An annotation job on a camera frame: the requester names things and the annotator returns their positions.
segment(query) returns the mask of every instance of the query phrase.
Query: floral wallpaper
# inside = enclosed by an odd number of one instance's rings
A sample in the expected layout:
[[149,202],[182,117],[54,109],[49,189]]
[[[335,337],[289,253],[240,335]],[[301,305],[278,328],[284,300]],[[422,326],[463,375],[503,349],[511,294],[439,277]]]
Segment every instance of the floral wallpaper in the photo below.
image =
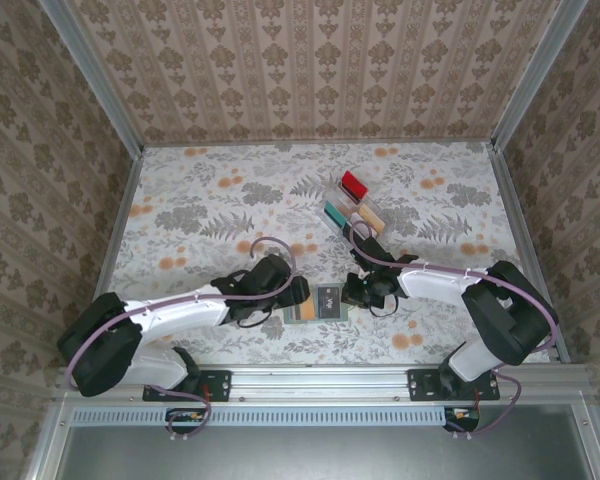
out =
[[130,159],[36,1],[0,0],[0,479],[18,478],[90,301]]
[[570,353],[600,401],[600,0],[505,150]]
[[[161,147],[143,158],[109,287],[123,299],[184,293],[250,269],[251,243],[263,235],[291,245],[310,284],[344,282],[356,265],[318,209],[347,169],[369,186],[381,217],[394,220],[383,240],[394,256],[457,267],[519,263],[483,143]],[[262,255],[277,251],[256,246]],[[395,305],[387,303],[385,313]],[[348,316],[291,325],[276,311],[262,327],[190,329],[165,347],[185,347],[203,364],[437,363],[474,329],[465,309],[413,298],[388,318],[358,308]]]
[[488,138],[559,0],[71,0],[145,144]]

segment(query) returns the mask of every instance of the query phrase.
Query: wall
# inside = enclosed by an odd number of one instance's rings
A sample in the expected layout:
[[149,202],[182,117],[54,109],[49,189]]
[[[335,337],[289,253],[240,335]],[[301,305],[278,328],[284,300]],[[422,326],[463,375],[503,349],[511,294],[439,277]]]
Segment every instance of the wall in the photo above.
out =
[[130,159],[35,0],[0,0],[0,479],[35,447],[55,341],[93,294]]
[[570,353],[600,401],[600,0],[505,149]]
[[559,0],[71,0],[144,142],[487,138]]

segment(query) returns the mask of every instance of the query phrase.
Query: gray leaf pattern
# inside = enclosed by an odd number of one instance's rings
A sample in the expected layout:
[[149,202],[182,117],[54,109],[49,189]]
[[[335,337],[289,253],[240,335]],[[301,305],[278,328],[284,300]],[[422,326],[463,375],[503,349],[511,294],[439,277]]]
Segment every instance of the gray leaf pattern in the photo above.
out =
[[[382,242],[395,257],[408,252],[457,267],[519,263],[504,208],[493,200],[498,187],[483,144],[281,147],[146,149],[110,290],[123,299],[186,292],[280,252],[263,243],[251,260],[260,236],[292,245],[311,284],[344,281],[357,271],[350,248],[317,213],[346,170],[369,186],[388,224]],[[483,173],[456,175],[468,164]],[[195,329],[170,344],[206,364],[439,362],[474,329],[464,311],[413,298],[382,320],[355,308],[348,314],[346,323],[290,325],[274,312],[258,328]]]

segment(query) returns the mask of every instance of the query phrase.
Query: floral tablecloth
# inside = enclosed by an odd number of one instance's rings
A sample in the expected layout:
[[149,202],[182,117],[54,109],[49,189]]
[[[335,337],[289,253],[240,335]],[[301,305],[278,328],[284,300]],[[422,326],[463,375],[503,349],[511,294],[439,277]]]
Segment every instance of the floral tablecloth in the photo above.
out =
[[[299,144],[148,148],[110,290],[149,299],[195,289],[241,268],[259,236],[293,244],[310,283],[356,271],[345,243],[316,215],[322,192],[351,170],[395,219],[384,245],[432,263],[518,264],[485,144]],[[264,245],[261,254],[278,251]],[[164,339],[203,364],[437,363],[474,330],[462,309],[408,299],[374,318],[192,329]],[[546,361],[535,354],[533,361]]]

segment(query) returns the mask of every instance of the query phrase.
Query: black card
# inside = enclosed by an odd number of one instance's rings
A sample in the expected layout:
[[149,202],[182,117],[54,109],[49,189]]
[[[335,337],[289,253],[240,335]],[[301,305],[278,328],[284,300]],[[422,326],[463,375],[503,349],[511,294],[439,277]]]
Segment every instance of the black card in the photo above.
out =
[[339,287],[318,287],[318,318],[340,318]]

